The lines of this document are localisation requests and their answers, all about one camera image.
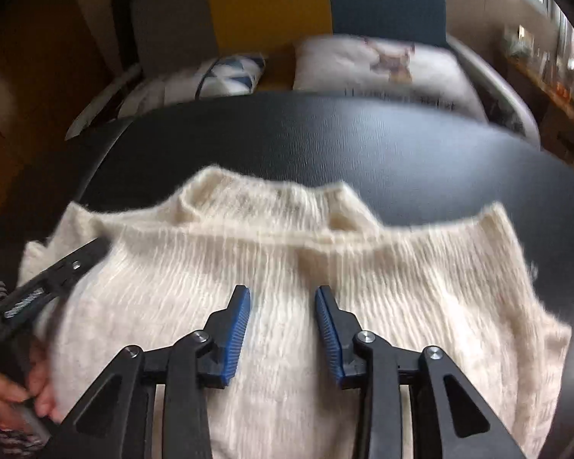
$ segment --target white knit sweater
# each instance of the white knit sweater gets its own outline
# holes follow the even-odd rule
[[[315,289],[331,285],[394,346],[443,347],[529,458],[544,443],[571,330],[536,299],[499,204],[457,223],[385,228],[345,184],[207,168],[153,208],[71,203],[47,246],[28,244],[20,282],[99,234],[111,251],[75,287],[51,344],[63,412],[125,345],[173,344],[243,284],[253,307],[238,371],[208,392],[215,459],[350,457],[357,394],[333,385],[313,315]]]

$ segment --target pillow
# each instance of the pillow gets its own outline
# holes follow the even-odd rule
[[[294,90],[420,103],[487,122],[476,91],[447,50],[358,36],[318,36],[296,50]]]
[[[266,61],[261,54],[230,55],[204,62],[200,67],[144,81],[130,93],[118,118],[210,96],[253,93]]]

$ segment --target black table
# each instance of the black table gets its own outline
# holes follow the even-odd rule
[[[497,128],[377,100],[257,93],[78,138],[20,178],[3,213],[12,243],[47,236],[70,199],[98,211],[152,205],[209,164],[308,186],[343,180],[387,225],[456,220],[497,200],[538,269],[538,296],[574,330],[574,172]],[[574,457],[574,332],[540,457],[562,452]]]

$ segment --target human hand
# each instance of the human hand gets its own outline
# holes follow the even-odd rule
[[[38,340],[34,340],[30,347],[30,363],[32,369],[28,375],[28,389],[24,389],[0,374],[0,428],[5,430],[20,430],[30,433],[18,411],[13,409],[14,403],[25,402],[35,397],[35,411],[38,417],[50,417],[60,422],[61,418],[55,408],[53,387],[49,379],[49,364],[46,352]]]

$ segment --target metal screw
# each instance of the metal screw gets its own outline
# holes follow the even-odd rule
[[[130,354],[131,358],[134,358],[134,357],[136,357],[136,355],[138,355],[140,353],[140,349],[136,345],[128,345],[126,347],[126,352],[128,352],[128,354]]]
[[[433,360],[438,360],[439,358],[442,358],[442,356],[444,355],[444,352],[442,352],[442,349],[440,347],[436,347],[436,346],[428,347],[426,349],[426,351],[427,351],[427,355],[429,355],[430,358],[432,358]]]
[[[197,330],[193,332],[193,339],[198,343],[204,343],[209,338],[209,334],[206,331]]]
[[[364,342],[364,343],[372,343],[373,341],[376,340],[376,338],[377,338],[377,336],[374,333],[372,333],[371,331],[363,330],[357,334],[357,339],[360,342]]]

